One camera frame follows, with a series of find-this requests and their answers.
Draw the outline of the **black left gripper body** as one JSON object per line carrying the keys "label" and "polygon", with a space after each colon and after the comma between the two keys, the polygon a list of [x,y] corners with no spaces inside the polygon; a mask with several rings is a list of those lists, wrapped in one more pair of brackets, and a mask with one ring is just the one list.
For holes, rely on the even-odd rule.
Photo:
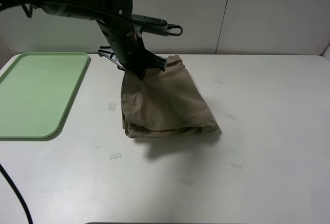
{"label": "black left gripper body", "polygon": [[134,71],[139,57],[150,53],[145,49],[143,40],[136,35],[131,23],[115,18],[96,22],[105,36],[108,46],[112,47],[119,62],[126,70]]}

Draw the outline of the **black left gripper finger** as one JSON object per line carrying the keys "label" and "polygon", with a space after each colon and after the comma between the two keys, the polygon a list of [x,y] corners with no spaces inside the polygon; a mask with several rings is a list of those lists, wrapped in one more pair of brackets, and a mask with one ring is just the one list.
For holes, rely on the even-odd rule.
{"label": "black left gripper finger", "polygon": [[146,70],[158,69],[164,71],[166,67],[167,59],[153,53],[145,53],[139,57],[137,66],[134,68],[134,74],[142,80],[146,75]]}
{"label": "black left gripper finger", "polygon": [[111,46],[100,46],[97,51],[97,54],[100,57],[105,57],[111,62],[113,62],[119,70],[125,70],[125,67],[119,62]]}

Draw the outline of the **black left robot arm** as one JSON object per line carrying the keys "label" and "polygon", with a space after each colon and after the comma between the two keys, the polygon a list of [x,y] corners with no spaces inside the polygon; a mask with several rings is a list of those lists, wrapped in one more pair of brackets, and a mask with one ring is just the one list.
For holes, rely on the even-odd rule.
{"label": "black left robot arm", "polygon": [[132,0],[1,0],[1,10],[22,7],[28,18],[40,8],[49,15],[96,21],[108,46],[98,50],[120,70],[128,70],[140,79],[147,69],[164,71],[167,61],[148,51],[143,43],[143,32],[154,32],[155,26],[166,26],[158,19],[147,20],[133,15]]}

